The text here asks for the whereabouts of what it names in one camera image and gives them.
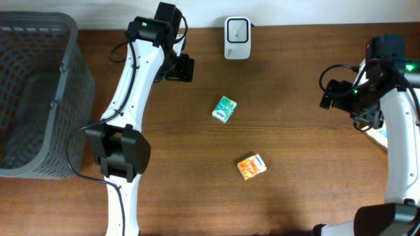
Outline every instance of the green indicator light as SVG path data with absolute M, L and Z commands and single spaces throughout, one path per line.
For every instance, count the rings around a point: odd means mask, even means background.
M 413 65 L 406 65 L 406 69 L 408 71 L 412 71 L 414 69 L 414 66 Z

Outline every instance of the wood grain surface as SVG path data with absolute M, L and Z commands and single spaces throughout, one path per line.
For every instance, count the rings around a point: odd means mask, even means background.
M 223 29 L 191 29 L 193 83 L 154 84 L 144 112 L 152 156 L 138 196 L 142 235 L 297 235 L 382 203 L 386 151 L 354 130 L 348 114 L 319 108 L 318 87 L 326 67 L 358 65 L 366 42 L 382 33 L 405 35 L 407 57 L 420 59 L 418 23 L 256 27 L 251 57 L 240 61 L 224 59 Z M 94 120 L 123 69 L 109 52 L 124 40 L 122 31 L 79 32 L 96 82 Z M 326 80 L 354 76 L 338 69 Z M 227 124 L 211 116 L 224 95 L 238 103 Z M 268 170 L 245 182 L 236 161 L 250 153 Z M 88 145 L 82 173 L 101 177 Z M 101 184 L 0 178 L 0 193 L 2 235 L 106 232 Z

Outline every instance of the white device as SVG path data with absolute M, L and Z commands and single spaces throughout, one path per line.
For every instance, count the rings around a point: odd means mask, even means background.
M 242 60 L 251 54 L 251 21 L 244 16 L 229 17 L 224 21 L 224 57 Z
M 173 50 L 177 55 L 180 55 L 182 44 L 185 38 L 173 45 Z M 113 127 L 124 128 L 126 125 L 132 125 L 133 130 L 142 131 L 142 118 L 144 107 L 152 87 L 153 80 L 162 66 L 165 59 L 163 49 L 161 46 L 154 47 L 152 42 L 136 39 L 133 43 L 136 54 L 137 72 L 133 85 L 133 90 L 129 94 L 127 104 L 121 113 L 124 116 L 117 116 L 107 125 Z M 127 94 L 131 75 L 133 73 L 133 55 L 131 54 L 130 46 L 127 44 L 127 59 L 119 79 L 117 90 L 112 98 L 108 109 L 102 114 L 101 119 L 113 115 L 118 109 L 124 97 Z M 140 182 L 141 174 L 137 174 L 134 180 L 129 183 L 126 178 L 110 175 L 105 177 L 106 181 L 112 182 L 120 187 L 123 206 L 125 209 L 125 235 L 124 236 L 138 236 L 139 226 L 137 223 L 137 195 L 138 184 Z M 112 186 L 108 188 L 108 230 L 106 236 L 120 236 L 122 234 L 123 220 L 121 215 L 121 206 L 116 190 Z
M 407 74 L 409 81 L 420 79 L 418 75 Z M 360 84 L 367 81 L 363 75 Z M 414 89 L 420 97 L 420 89 Z M 387 121 L 388 133 L 388 186 L 385 203 L 404 204 L 413 199 L 420 206 L 420 127 L 416 125 L 417 113 L 413 97 L 407 90 L 398 92 L 396 88 L 380 99 L 381 110 Z M 354 222 L 326 225 L 321 236 L 354 236 Z

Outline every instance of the white wall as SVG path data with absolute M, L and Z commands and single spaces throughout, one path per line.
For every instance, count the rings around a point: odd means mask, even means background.
M 420 0 L 163 0 L 176 4 L 191 28 L 222 27 L 226 16 L 256 26 L 420 22 Z M 153 17 L 158 0 L 0 0 L 1 10 L 65 12 L 80 29 L 125 29 Z

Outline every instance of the orange box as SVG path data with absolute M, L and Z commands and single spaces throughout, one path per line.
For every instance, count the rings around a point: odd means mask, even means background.
M 243 179 L 246 181 L 263 173 L 267 170 L 267 167 L 260 155 L 255 154 L 238 163 L 238 169 L 241 172 Z

